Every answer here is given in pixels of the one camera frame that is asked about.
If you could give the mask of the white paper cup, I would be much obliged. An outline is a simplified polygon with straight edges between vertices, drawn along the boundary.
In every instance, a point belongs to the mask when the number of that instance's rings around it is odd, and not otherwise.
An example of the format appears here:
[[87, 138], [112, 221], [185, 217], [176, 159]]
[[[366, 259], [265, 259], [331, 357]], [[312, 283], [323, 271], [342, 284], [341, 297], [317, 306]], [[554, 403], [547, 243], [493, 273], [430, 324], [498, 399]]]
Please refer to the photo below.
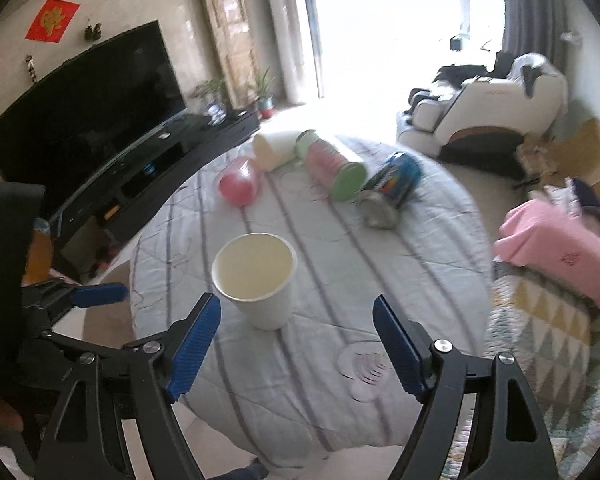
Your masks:
[[258, 132], [252, 138], [254, 159], [265, 172], [272, 172], [297, 158], [300, 131]]
[[249, 323], [270, 332], [292, 315], [292, 289], [298, 256], [283, 238], [254, 232], [225, 244], [211, 266], [218, 292], [242, 311]]

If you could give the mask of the pink plastic cup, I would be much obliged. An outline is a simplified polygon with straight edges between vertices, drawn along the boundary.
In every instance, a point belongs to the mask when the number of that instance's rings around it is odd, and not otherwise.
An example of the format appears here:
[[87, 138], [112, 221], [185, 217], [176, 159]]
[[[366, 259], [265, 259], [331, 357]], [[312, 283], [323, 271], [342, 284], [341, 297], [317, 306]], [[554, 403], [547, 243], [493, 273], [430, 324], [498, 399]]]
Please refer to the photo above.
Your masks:
[[245, 207], [256, 199], [261, 183], [261, 169], [247, 156], [232, 160], [219, 175], [218, 190], [233, 207]]

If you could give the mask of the brown wooden stool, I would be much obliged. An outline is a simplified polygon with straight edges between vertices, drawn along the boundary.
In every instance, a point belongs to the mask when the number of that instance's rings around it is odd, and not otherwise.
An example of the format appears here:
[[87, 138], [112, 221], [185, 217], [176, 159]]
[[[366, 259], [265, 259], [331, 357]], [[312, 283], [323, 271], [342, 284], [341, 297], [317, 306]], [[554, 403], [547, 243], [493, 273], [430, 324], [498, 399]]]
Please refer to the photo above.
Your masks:
[[[96, 278], [97, 284], [130, 284], [129, 260], [117, 262], [112, 268]], [[135, 339], [129, 299], [116, 304], [89, 309], [73, 308], [53, 325], [56, 333], [100, 344], [109, 348], [121, 348]]]

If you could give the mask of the triangle pattern sofa cover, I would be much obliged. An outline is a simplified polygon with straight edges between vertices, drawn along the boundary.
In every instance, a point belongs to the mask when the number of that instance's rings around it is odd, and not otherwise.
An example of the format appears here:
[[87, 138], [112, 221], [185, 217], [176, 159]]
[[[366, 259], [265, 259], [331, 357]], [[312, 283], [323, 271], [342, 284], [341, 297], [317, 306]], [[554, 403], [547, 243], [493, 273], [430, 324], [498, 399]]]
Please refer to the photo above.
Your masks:
[[600, 310], [540, 272], [486, 266], [491, 307], [476, 356], [512, 352], [538, 401], [560, 478], [575, 479], [600, 449]]

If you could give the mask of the black tv cabinet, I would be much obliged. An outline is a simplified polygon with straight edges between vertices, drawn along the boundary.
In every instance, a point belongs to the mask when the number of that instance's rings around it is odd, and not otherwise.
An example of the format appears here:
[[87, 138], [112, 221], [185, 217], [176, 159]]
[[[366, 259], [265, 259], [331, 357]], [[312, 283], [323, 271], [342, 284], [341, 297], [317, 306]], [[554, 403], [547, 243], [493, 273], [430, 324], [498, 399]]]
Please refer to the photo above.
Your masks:
[[47, 198], [54, 201], [52, 269], [79, 282], [142, 229], [189, 177], [257, 131], [259, 118], [235, 110], [208, 126], [182, 115], [99, 165], [86, 148], [62, 154], [50, 166]]

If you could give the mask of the pink folded towel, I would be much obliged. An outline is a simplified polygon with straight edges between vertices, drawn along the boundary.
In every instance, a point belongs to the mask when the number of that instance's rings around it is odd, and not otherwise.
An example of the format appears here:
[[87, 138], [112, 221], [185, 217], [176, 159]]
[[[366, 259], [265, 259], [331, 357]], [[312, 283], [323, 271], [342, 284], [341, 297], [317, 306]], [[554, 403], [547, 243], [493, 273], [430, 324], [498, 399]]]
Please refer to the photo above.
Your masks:
[[528, 202], [506, 214], [495, 255], [528, 266], [591, 299], [600, 309], [600, 237], [579, 220], [542, 202]]

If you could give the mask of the glass globe ornament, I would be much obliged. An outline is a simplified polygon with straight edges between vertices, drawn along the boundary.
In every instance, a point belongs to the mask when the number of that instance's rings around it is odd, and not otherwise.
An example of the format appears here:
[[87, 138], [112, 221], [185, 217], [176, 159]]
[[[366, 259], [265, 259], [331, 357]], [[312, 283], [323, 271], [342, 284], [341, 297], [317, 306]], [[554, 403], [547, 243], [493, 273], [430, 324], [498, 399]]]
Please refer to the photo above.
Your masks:
[[208, 118], [209, 126], [217, 126], [226, 119], [227, 110], [221, 102], [211, 101], [204, 109], [204, 114]]

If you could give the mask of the pink canister green lid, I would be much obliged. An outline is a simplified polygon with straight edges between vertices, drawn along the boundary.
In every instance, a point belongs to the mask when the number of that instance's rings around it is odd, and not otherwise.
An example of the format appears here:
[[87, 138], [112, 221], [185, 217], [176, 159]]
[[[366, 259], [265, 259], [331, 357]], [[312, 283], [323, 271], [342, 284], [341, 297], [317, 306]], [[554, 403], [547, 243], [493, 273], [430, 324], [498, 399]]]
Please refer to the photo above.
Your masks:
[[294, 150], [309, 175], [333, 200], [350, 200], [367, 180], [363, 159], [336, 138], [306, 130], [298, 135]]

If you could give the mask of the blue black tin can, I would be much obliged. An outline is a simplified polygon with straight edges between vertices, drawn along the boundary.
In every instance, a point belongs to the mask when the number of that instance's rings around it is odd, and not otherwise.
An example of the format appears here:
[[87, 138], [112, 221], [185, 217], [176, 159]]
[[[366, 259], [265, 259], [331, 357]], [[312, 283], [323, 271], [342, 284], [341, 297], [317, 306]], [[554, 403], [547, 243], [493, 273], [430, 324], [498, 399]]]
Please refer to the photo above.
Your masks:
[[402, 206], [422, 180], [422, 168], [415, 157], [393, 153], [358, 193], [356, 206], [373, 229], [393, 229]]

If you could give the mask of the potted plant red pot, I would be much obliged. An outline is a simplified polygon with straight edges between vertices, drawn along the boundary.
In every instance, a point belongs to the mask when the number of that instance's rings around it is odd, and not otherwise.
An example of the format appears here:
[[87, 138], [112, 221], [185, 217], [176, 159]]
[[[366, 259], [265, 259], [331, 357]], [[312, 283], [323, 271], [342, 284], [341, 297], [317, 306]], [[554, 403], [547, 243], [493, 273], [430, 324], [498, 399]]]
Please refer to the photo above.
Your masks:
[[256, 98], [258, 112], [262, 119], [270, 119], [274, 114], [274, 102], [272, 93], [273, 79], [270, 70], [256, 70], [248, 88]]

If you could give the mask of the tan sofa cushions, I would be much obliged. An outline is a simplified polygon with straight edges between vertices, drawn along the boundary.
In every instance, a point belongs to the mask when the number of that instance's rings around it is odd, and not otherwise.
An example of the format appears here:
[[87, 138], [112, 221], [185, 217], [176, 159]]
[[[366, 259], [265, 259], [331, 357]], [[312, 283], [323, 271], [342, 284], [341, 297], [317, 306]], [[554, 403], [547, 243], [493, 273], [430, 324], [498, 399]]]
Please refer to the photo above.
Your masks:
[[529, 198], [548, 202], [550, 191], [565, 188], [566, 180], [580, 179], [600, 201], [600, 120], [592, 118], [567, 140], [541, 141], [527, 136], [516, 149], [526, 172]]

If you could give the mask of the white massage chair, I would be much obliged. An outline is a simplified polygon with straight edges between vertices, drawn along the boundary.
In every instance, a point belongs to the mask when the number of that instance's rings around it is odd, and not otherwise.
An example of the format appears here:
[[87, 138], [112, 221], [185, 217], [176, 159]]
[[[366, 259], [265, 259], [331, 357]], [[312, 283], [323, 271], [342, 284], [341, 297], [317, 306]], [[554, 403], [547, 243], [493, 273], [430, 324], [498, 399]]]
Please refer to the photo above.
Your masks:
[[435, 158], [505, 154], [526, 136], [545, 136], [567, 110], [568, 80], [544, 55], [501, 53], [492, 72], [444, 66], [429, 89], [413, 89], [396, 140]]

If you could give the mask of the red fu paper square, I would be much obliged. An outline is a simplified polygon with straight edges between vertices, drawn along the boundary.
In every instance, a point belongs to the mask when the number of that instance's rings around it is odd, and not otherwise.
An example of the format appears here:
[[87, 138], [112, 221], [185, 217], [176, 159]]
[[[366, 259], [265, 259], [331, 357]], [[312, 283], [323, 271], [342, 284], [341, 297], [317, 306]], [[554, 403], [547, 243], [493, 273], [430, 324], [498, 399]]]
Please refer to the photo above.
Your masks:
[[62, 36], [80, 8], [79, 3], [46, 0], [32, 21], [27, 40], [59, 44]]

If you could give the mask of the white standing air conditioner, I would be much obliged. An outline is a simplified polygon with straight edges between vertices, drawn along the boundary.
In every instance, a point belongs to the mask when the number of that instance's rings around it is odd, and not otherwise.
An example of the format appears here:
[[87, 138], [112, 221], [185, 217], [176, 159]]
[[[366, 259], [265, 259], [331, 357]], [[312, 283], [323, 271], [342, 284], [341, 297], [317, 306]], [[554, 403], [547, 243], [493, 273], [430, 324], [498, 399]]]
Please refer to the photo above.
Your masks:
[[306, 0], [268, 1], [287, 101], [309, 104], [318, 98], [318, 85]]

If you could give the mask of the grey striped right curtain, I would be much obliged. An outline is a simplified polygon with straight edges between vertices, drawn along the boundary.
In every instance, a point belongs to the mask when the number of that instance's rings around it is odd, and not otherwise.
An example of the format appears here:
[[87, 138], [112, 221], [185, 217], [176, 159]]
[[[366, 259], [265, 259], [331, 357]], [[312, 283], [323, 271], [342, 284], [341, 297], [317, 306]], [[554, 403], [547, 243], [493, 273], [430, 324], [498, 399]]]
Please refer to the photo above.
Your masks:
[[564, 70], [566, 47], [560, 36], [567, 28], [565, 0], [503, 1], [503, 50], [515, 56], [539, 53]]

